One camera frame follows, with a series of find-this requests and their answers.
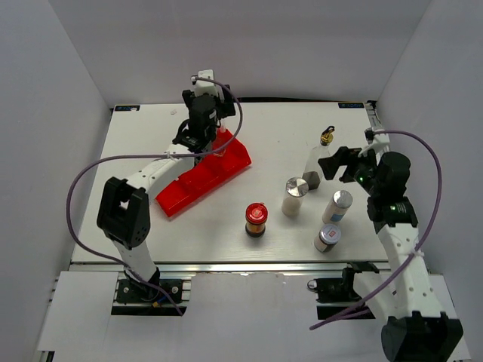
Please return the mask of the dark liquid glass bottle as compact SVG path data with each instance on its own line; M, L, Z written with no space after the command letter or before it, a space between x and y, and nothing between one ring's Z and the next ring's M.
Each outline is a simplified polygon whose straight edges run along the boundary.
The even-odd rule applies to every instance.
M319 144L312 148L309 153L309 157L306 162L306 166L302 175L302 178L306 181L309 190L316 190L321 180L323 179L323 172L318 164L318 160L330 156L329 145L333 141L335 131L334 126L327 127L319 138Z

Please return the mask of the clear liquid glass bottle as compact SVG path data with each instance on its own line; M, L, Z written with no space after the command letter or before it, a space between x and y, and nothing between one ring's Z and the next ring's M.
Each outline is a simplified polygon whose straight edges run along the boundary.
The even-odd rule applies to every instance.
M214 153L214 156L216 157L223 157L226 150L221 149L221 147L225 144L225 142L230 138L230 134L228 133L228 130L226 129L225 121L222 120L220 122L220 126L217 128L217 133L216 133L216 138L212 142L212 149L217 150L219 149L218 152Z

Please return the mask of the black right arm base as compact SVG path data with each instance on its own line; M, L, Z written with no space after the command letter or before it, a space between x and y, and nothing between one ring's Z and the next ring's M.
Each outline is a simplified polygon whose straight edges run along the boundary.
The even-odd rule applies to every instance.
M342 278L318 278L307 282L307 288L320 303L357 302L361 299Z

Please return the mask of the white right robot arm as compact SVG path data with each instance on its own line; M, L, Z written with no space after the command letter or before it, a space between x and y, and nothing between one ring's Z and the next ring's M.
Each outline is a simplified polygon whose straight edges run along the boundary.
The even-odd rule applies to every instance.
M398 152L377 157L372 150L343 146L318 160L325 179L340 167L343 183L356 182L368 194L368 217L386 252L392 274L375 271L344 278L341 293L359 300L381 323L381 344L389 361L448 361L463 337L460 320L439 302L420 252L418 220L406 197L410 160Z

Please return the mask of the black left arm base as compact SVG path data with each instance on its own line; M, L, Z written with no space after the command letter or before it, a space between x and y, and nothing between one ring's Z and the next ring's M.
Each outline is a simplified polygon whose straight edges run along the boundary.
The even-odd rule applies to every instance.
M191 282L182 279L161 279L160 287L170 295L176 304L188 300ZM132 282L128 279L118 281L114 301L121 305L149 304L172 305L165 294L152 290L145 284Z

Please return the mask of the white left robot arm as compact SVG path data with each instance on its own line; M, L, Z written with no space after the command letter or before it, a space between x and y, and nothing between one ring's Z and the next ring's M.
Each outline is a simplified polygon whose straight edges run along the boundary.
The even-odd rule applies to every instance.
M163 156L124 179L108 179L97 215L97 226L118 250L134 292L144 301L157 297L160 285L159 270L146 242L150 205L166 186L214 149L221 120L235 115L234 100L227 89L185 90L183 100L188 118Z

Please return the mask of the silver lid white powder jar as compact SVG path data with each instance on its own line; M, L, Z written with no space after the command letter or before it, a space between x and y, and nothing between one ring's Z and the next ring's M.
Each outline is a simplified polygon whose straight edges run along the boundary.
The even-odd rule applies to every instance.
M296 216L300 212L303 200L309 192L308 183L300 177L291 177L285 183L284 199L281 211L285 216Z

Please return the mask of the silver lid blue label jar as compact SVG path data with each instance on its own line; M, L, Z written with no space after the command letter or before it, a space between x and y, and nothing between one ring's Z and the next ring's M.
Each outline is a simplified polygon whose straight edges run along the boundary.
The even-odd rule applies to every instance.
M352 206L353 196L347 190L336 191L322 215L323 223L339 223Z

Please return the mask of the blue table corner label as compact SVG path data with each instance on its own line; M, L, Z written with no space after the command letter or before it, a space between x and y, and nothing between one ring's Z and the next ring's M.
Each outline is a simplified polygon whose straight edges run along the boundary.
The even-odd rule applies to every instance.
M360 102L339 102L338 106L340 109L364 109L365 104Z

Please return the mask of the red plastic organizer tray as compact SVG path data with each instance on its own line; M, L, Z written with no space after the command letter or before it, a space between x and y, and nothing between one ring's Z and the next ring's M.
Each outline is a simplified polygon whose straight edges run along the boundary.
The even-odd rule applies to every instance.
M205 157L171 182L155 200L167 217L175 216L250 165L245 145L233 140L222 152Z

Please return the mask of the white lid brown spice jar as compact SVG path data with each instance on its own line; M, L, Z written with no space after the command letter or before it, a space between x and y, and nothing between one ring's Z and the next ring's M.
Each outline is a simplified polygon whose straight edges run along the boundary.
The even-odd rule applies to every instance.
M321 252L330 251L341 239L341 230L335 224L324 224L314 237L314 246Z

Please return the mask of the blue left table label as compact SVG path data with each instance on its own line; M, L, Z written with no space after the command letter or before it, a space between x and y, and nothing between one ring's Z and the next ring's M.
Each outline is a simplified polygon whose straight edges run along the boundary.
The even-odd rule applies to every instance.
M116 105L114 107L115 112L138 112L140 105Z

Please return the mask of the red lid dark sauce jar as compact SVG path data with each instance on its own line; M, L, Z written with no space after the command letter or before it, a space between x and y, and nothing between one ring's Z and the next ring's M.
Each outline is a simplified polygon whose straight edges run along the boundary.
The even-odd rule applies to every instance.
M249 204L245 211L245 231L252 238L261 237L266 231L269 211L264 203Z

